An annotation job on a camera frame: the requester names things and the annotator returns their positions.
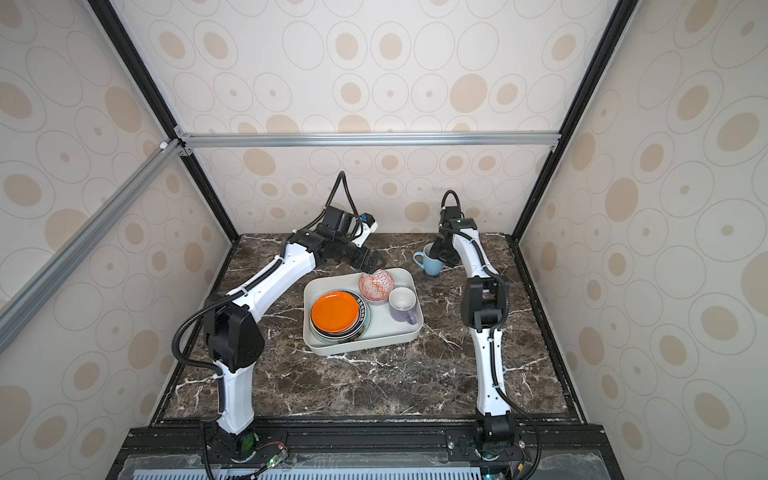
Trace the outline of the light blue mug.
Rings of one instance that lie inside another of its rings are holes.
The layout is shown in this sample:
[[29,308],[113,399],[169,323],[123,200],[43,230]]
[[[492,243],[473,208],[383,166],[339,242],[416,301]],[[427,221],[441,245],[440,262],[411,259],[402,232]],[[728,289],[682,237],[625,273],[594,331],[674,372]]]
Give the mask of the light blue mug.
[[445,268],[445,263],[433,256],[433,245],[434,243],[428,243],[421,251],[413,254],[413,261],[429,276],[437,276]]

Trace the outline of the purple bowl patterned inside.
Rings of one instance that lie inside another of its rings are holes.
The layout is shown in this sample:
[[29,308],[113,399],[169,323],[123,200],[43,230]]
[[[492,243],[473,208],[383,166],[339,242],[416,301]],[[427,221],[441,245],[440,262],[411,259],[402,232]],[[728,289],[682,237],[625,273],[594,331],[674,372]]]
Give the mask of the purple bowl patterned inside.
[[358,280],[360,294],[367,301],[373,303],[387,302],[395,288],[394,277],[382,269],[372,274],[363,273]]

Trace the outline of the orange bowl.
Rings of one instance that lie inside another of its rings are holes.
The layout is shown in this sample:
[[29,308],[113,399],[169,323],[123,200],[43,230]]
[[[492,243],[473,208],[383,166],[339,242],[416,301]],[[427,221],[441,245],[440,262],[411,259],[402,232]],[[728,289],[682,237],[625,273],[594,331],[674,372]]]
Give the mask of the orange bowl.
[[322,295],[310,311],[311,324],[328,335],[340,335],[356,325],[361,316],[361,307],[356,298],[344,291],[333,291]]

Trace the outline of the purple mug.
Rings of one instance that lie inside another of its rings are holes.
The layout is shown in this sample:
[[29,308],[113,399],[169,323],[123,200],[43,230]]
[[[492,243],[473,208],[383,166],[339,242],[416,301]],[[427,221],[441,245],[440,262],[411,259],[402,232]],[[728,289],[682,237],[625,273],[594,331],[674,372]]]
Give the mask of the purple mug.
[[394,288],[388,298],[389,310],[392,318],[398,322],[415,325],[417,297],[413,290],[407,287]]

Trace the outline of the white plastic bin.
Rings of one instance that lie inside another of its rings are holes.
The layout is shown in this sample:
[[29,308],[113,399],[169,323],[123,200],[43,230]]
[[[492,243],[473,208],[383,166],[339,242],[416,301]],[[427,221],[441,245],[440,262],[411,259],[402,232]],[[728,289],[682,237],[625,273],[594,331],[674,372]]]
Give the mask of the white plastic bin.
[[[341,355],[354,351],[407,343],[415,340],[424,325],[419,299],[416,299],[414,322],[397,320],[387,301],[374,302],[360,295],[358,282],[361,274],[319,278],[310,281],[304,289],[303,339],[310,350],[319,356]],[[348,291],[358,295],[364,302],[368,318],[361,333],[353,339],[331,341],[319,337],[311,324],[312,305],[326,293]]]

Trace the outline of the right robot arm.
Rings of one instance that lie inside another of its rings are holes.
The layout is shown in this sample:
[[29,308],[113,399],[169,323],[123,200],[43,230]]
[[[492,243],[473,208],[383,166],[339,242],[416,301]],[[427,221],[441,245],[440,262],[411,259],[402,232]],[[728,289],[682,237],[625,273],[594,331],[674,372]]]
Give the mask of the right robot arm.
[[502,374],[501,340],[509,314],[506,281],[485,253],[474,220],[457,205],[440,209],[438,236],[430,254],[447,266],[464,268],[461,320],[473,339],[478,379],[476,409],[484,417],[504,416],[512,411]]

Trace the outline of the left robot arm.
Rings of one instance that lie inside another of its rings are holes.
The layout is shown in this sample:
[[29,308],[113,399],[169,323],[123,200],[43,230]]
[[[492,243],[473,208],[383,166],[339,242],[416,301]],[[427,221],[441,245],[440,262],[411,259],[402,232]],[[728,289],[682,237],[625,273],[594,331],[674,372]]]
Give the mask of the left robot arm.
[[[381,254],[364,245],[376,229],[369,213],[355,215],[325,207],[315,220],[285,239],[266,267],[226,295],[211,296],[175,332],[171,350],[176,361],[214,372],[219,395],[216,423],[225,434],[242,435],[255,418],[252,377],[265,347],[258,326],[262,316],[295,282],[329,261],[367,274],[383,268]],[[180,348],[185,331],[198,322],[204,327],[208,361],[193,360]]]

